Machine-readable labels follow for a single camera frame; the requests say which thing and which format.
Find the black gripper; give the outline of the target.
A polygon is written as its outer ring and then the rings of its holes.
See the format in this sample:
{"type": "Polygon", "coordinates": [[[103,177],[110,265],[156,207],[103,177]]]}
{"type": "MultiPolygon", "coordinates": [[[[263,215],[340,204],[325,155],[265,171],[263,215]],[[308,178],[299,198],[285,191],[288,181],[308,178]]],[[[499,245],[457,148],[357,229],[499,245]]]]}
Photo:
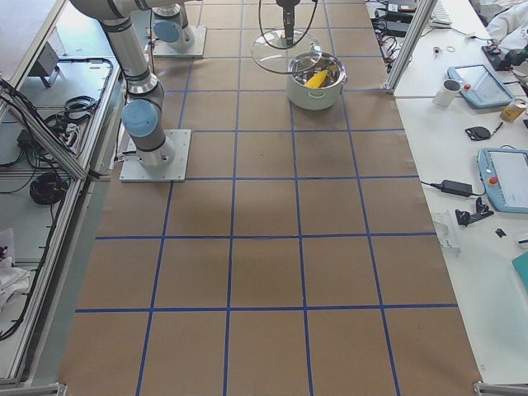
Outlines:
{"type": "Polygon", "coordinates": [[[299,0],[276,0],[276,4],[283,8],[285,43],[287,46],[292,46],[294,44],[295,6],[299,4],[299,0]]]}

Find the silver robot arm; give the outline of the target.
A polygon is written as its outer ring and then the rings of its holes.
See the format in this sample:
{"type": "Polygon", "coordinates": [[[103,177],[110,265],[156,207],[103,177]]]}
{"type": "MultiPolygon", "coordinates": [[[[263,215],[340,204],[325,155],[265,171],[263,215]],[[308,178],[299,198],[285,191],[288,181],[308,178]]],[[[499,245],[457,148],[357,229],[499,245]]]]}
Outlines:
{"type": "Polygon", "coordinates": [[[121,121],[136,147],[136,155],[147,167],[170,163],[174,144],[162,127],[164,90],[151,71],[135,34],[130,14],[155,7],[170,6],[170,1],[73,1],[82,14],[99,21],[127,82],[130,101],[121,121]]]}
{"type": "MultiPolygon", "coordinates": [[[[273,45],[268,38],[265,42],[272,48],[286,50],[295,45],[295,7],[299,1],[280,1],[276,4],[282,9],[283,36],[278,45],[273,45]]],[[[150,33],[155,34],[162,42],[177,51],[184,51],[194,44],[194,31],[189,27],[183,1],[165,7],[155,7],[151,11],[154,17],[150,22],[150,33]]]]}

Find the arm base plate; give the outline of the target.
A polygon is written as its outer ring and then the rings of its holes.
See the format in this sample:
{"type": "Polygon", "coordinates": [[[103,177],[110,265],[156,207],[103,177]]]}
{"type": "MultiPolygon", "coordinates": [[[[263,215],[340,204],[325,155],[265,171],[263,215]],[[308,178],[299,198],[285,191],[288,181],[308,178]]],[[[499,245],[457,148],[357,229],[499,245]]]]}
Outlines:
{"type": "Polygon", "coordinates": [[[129,141],[120,172],[122,182],[183,182],[191,145],[191,130],[164,130],[166,139],[152,152],[137,150],[129,141]]]}
{"type": "Polygon", "coordinates": [[[174,23],[157,22],[153,27],[155,57],[202,58],[205,51],[205,26],[181,28],[174,23]]]}

